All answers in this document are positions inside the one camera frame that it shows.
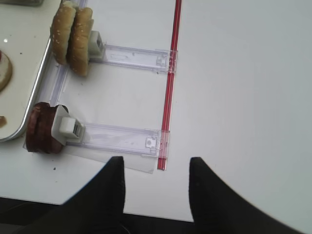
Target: baking tray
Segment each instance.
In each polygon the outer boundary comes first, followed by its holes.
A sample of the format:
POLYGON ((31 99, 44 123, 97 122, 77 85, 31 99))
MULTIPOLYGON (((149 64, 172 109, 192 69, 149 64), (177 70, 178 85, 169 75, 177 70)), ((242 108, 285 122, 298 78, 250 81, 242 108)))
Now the baking tray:
POLYGON ((7 119, 0 129, 0 142, 23 133, 48 58, 50 25, 59 3, 45 0, 37 7, 0 4, 0 49, 13 64, 11 81, 0 92, 0 116, 7 119))

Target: red rail edge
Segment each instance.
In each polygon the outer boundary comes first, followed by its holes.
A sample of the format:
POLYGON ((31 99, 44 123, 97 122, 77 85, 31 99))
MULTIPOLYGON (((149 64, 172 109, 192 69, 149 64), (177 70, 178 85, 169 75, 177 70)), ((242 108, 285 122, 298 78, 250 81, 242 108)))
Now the red rail edge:
MULTIPOLYGON (((174 17, 174 24, 173 24, 173 31, 172 31, 172 39, 171 39, 171 50, 172 51, 177 50, 177 41, 178 41, 179 27, 180 27, 181 5, 182 5, 182 0, 175 0, 175 17, 174 17)), ((170 63, 171 64, 169 64, 169 66, 173 67, 175 65, 175 60, 170 61, 170 63)), ((164 115, 162 118, 162 126, 161 126, 161 129, 163 131, 169 131, 172 95, 173 95, 173 90, 174 90, 174 80, 175 80, 175 74, 174 73, 168 73, 166 97, 165 97, 165 104, 164 104, 164 115)), ((165 170, 166 169, 166 159, 165 158, 161 158, 161 156, 160 156, 160 158, 158 159, 157 169, 158 170, 165 170)))

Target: white surface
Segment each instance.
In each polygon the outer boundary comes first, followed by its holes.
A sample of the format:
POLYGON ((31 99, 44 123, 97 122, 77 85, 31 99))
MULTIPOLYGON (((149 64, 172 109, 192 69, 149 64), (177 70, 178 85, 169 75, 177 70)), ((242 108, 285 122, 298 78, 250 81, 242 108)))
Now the white surface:
POLYGON ((58 6, 58 0, 46 0, 39 7, 0 5, 0 50, 13 64, 11 81, 0 92, 0 116, 7 119, 0 138, 22 123, 58 6))

